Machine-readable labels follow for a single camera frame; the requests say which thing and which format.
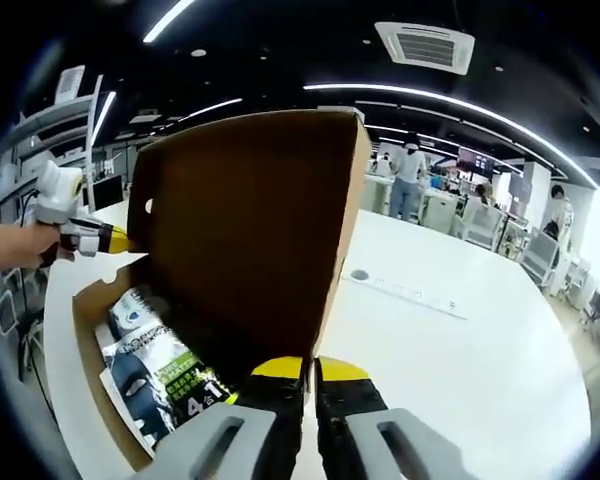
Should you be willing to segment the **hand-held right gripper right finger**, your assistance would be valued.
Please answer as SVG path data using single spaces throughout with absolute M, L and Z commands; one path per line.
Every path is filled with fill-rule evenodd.
M 314 359 L 318 451 L 329 479 L 471 479 L 461 450 L 404 408 L 390 408 L 361 368 Z

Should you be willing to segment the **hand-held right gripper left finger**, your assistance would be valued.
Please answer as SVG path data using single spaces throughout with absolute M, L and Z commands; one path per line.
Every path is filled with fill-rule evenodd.
M 310 362 L 256 367 L 232 404 L 215 404 L 159 445 L 151 479 L 289 479 L 302 441 Z

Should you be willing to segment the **person's left hand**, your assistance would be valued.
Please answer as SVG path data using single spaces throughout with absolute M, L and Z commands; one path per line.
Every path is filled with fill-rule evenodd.
M 41 223 L 17 227 L 14 240 L 13 265 L 20 268 L 40 267 L 43 254 L 56 247 L 55 259 L 74 261 L 74 254 L 60 246 L 60 230 Z

